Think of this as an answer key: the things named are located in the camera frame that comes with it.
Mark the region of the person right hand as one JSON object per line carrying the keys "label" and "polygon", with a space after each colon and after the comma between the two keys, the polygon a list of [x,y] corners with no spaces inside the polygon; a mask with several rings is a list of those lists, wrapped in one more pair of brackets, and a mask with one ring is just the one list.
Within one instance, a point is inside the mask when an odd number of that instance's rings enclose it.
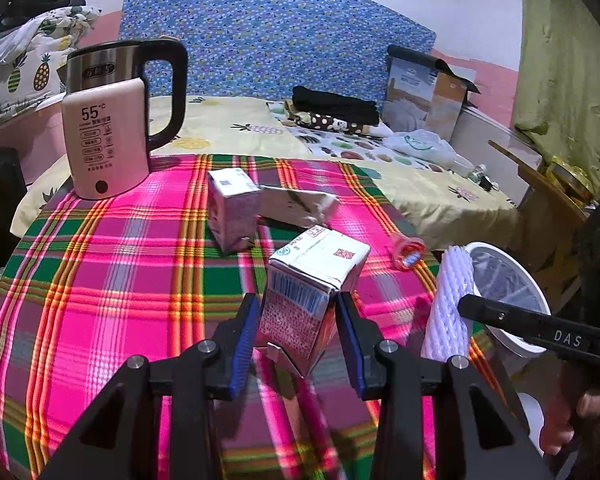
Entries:
{"label": "person right hand", "polygon": [[577,367],[562,364],[557,393],[543,412],[540,448],[546,455],[557,455],[576,434],[585,444],[600,448],[600,389],[585,390]]}

